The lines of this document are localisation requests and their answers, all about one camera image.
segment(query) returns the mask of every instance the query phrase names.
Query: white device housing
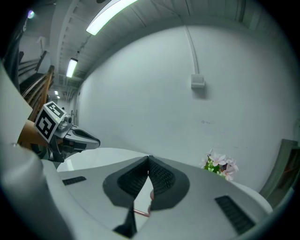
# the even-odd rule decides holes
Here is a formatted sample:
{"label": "white device housing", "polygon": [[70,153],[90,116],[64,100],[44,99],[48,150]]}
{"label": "white device housing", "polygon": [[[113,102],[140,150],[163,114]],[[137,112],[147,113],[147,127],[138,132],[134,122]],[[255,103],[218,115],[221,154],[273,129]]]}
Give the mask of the white device housing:
{"label": "white device housing", "polygon": [[204,76],[200,74],[191,75],[191,88],[204,88]]}

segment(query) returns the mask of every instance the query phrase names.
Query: pink flower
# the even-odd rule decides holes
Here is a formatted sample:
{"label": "pink flower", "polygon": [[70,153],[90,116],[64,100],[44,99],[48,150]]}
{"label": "pink flower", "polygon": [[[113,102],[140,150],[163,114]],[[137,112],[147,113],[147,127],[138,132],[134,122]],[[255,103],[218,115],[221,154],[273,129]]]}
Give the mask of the pink flower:
{"label": "pink flower", "polygon": [[210,159],[213,161],[214,167],[218,165],[225,165],[226,164],[226,162],[224,161],[225,158],[226,158],[225,155],[216,154],[216,153],[210,156]]}
{"label": "pink flower", "polygon": [[238,166],[236,165],[236,161],[233,158],[229,157],[225,160],[225,162],[227,163],[227,172],[237,172],[239,170]]}
{"label": "pink flower", "polygon": [[233,172],[228,172],[228,171],[221,172],[221,175],[224,176],[227,181],[233,180],[233,177],[231,176],[231,174],[233,174]]}
{"label": "pink flower", "polygon": [[210,155],[211,155],[211,152],[212,152],[212,149],[211,149],[209,152],[206,153],[207,156],[210,156]]}
{"label": "pink flower", "polygon": [[208,156],[206,156],[205,158],[202,158],[201,163],[199,163],[200,167],[204,168],[207,164],[207,161],[208,161]]}

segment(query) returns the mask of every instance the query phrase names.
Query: artificial flower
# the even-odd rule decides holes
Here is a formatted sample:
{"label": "artificial flower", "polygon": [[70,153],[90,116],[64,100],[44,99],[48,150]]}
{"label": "artificial flower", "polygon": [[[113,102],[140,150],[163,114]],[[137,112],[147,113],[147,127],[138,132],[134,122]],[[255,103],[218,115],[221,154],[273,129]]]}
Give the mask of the artificial flower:
{"label": "artificial flower", "polygon": [[229,157],[228,159],[225,160],[227,162],[227,172],[237,172],[239,170],[238,166],[236,165],[236,161]]}
{"label": "artificial flower", "polygon": [[213,167],[214,166],[214,164],[213,164],[213,161],[211,160],[211,161],[207,161],[207,163],[208,163],[208,167]]}
{"label": "artificial flower", "polygon": [[221,172],[221,175],[224,176],[227,181],[233,180],[233,177],[231,176],[231,174],[233,174],[233,172],[228,172],[228,171]]}
{"label": "artificial flower", "polygon": [[200,167],[204,168],[206,166],[206,164],[207,164],[207,161],[208,161],[208,157],[207,156],[205,158],[202,158],[201,163],[199,163]]}
{"label": "artificial flower", "polygon": [[216,154],[216,153],[210,156],[210,159],[213,161],[214,167],[217,165],[225,165],[226,164],[226,162],[224,161],[225,158],[226,158],[225,155]]}
{"label": "artificial flower", "polygon": [[212,149],[211,149],[209,152],[207,152],[206,154],[207,154],[208,156],[210,156],[210,155],[211,155],[211,152],[212,152]]}
{"label": "artificial flower", "polygon": [[220,171],[224,171],[227,168],[228,163],[226,163],[225,165],[220,166]]}

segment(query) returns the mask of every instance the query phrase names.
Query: white table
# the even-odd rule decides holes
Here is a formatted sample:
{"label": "white table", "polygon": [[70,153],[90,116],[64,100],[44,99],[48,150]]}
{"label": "white table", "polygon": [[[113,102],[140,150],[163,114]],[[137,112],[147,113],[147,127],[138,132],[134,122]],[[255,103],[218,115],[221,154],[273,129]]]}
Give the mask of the white table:
{"label": "white table", "polygon": [[[131,158],[144,157],[147,156],[146,153],[130,151],[126,149],[117,149],[117,148],[97,148],[93,150],[86,150],[81,153],[76,153],[65,160],[64,163],[60,164],[57,171],[66,172],[81,170],[93,167],[101,167],[109,164],[114,164],[122,161],[126,161]],[[246,187],[242,184],[231,182],[242,191],[247,193],[249,196],[254,198],[265,210],[267,213],[273,211],[270,204],[265,200],[258,192]],[[135,209],[138,209],[143,212],[148,211],[148,206],[151,203],[150,192],[153,189],[152,183],[148,178],[144,187],[140,191],[138,197],[135,200]],[[146,217],[135,214],[137,230],[139,230],[142,225],[147,220]]]}

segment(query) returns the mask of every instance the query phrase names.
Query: ceiling light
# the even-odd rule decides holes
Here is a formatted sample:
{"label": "ceiling light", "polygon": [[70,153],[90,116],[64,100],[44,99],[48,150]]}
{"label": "ceiling light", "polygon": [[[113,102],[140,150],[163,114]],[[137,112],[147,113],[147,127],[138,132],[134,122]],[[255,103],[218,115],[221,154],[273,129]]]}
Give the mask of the ceiling light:
{"label": "ceiling light", "polygon": [[27,17],[29,19],[33,18],[34,17],[34,12],[32,10],[29,10],[28,14],[27,14]]}
{"label": "ceiling light", "polygon": [[137,0],[111,0],[103,9],[101,9],[89,24],[86,31],[92,35],[96,35],[117,13],[136,1]]}
{"label": "ceiling light", "polygon": [[75,58],[71,58],[70,62],[69,62],[69,66],[67,68],[67,77],[72,77],[75,67],[77,65],[78,60]]}

